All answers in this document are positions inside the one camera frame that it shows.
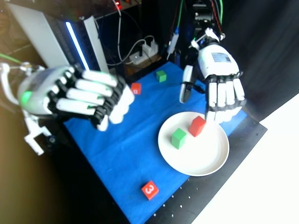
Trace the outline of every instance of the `green cable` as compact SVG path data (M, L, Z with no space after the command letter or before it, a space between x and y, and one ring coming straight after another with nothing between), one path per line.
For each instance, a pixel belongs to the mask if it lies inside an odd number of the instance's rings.
M222 17L223 17L223 3L222 0L219 0L220 2L220 23L222 24Z
M17 63L17 64L22 64L21 61L15 59L15 58L13 58L13 57L10 57L10 56L1 54L1 53L0 53L0 57L5 58L5 59L7 59L7 60L9 60L9 61L12 61L12 62L14 62L14 63Z
M181 6L180 6L180 8L179 8L178 25L177 25L177 27L179 27L179 24L180 24L180 22L181 22L181 15L182 15L183 1L184 1L184 0L181 0Z

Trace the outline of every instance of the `white floor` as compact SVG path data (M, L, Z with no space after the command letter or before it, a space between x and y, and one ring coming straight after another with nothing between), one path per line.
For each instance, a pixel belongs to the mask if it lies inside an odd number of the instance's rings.
M260 123L268 131L193 224L299 224L299 95Z

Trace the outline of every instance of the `toy block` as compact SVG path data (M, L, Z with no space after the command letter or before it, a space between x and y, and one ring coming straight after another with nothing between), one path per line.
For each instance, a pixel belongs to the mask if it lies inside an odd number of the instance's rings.
M202 119L200 116L198 116L197 118L195 118L192 123L191 126L189 127L189 132L196 137L197 135L199 135L202 131L202 129L205 126L206 121L204 119Z
M160 71L156 72L156 78L161 83L161 82L166 81L167 75L163 70L160 70Z
M131 90L135 95L141 94L141 83L132 83Z
M182 129L178 128L171 136L171 144L180 149L183 144L185 143L187 133L184 132Z
M155 186L153 181L148 182L145 184L141 190L145 194L145 196L148 198L148 200L151 200L156 194L159 192L159 189Z

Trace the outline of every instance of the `glowing light bar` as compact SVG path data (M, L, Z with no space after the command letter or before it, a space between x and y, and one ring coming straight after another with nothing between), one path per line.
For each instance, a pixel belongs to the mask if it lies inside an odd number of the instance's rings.
M70 24L69 22L65 22L65 24L66 24L67 29L69 30L69 33L70 33L70 35L71 35L71 38L72 38L72 40L73 40L73 42L74 42L74 44L75 44L75 47L76 47L76 49L77 49L77 52L79 53L79 56L80 56L80 58L81 58L81 61L82 61L83 65L84 65L84 67L85 67L85 70L86 70L86 71L89 71L89 67L88 67L87 61L86 61L86 59L85 59L85 57L84 57L84 55L83 55L83 52L82 52L82 50L81 50L81 48L80 48L79 42L78 42L78 40L77 40L77 38L76 38L76 35L75 35L75 33L74 33L73 28L71 27L71 24Z

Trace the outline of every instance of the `black backdrop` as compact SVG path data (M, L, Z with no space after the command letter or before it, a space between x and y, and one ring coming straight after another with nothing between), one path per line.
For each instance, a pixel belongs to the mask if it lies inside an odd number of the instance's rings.
M174 2L142 1L145 32L168 36ZM299 93L299 1L223 0L223 7L223 45L244 71L245 109L262 120Z

